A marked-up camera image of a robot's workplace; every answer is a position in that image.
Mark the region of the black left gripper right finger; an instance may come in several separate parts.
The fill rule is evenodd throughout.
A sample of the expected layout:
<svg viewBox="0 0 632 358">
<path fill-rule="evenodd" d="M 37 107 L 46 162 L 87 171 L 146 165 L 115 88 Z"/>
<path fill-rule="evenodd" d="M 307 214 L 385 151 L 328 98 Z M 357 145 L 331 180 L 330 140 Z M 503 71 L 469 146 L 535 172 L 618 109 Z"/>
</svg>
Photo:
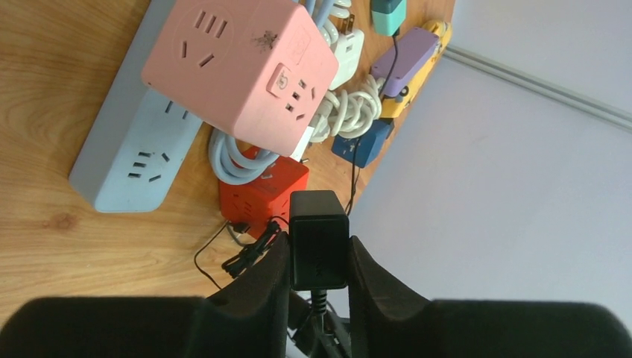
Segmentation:
<svg viewBox="0 0 632 358">
<path fill-rule="evenodd" d="M 348 259 L 354 357 L 629 357 L 631 335 L 598 304 L 429 300 L 353 237 Z"/>
</svg>

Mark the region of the pink cube socket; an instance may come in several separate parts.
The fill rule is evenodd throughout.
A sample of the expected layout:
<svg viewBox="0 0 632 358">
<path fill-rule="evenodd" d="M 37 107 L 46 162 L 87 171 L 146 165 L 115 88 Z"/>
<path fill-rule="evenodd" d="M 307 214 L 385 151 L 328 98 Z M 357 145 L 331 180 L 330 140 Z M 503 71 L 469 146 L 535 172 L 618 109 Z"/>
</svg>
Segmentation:
<svg viewBox="0 0 632 358">
<path fill-rule="evenodd" d="M 338 71 L 294 1 L 176 1 L 142 80 L 214 128 L 287 157 Z"/>
</svg>

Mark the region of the small black power adapter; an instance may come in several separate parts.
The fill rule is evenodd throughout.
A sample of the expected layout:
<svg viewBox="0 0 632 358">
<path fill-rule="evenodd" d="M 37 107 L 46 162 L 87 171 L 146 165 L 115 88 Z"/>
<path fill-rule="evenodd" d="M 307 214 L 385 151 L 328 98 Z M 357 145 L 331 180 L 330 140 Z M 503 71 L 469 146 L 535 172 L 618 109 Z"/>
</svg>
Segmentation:
<svg viewBox="0 0 632 358">
<path fill-rule="evenodd" d="M 293 290 L 347 287 L 350 223 L 335 192 L 293 192 L 288 235 Z"/>
</svg>

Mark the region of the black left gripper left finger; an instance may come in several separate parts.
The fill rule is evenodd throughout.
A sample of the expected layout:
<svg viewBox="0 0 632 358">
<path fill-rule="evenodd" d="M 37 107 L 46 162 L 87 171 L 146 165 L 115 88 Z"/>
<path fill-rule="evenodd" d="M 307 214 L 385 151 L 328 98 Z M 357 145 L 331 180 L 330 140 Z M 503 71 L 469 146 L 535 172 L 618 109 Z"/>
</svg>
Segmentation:
<svg viewBox="0 0 632 358">
<path fill-rule="evenodd" d="M 289 247 L 203 297 L 47 297 L 1 328 L 3 357 L 283 357 Z"/>
</svg>

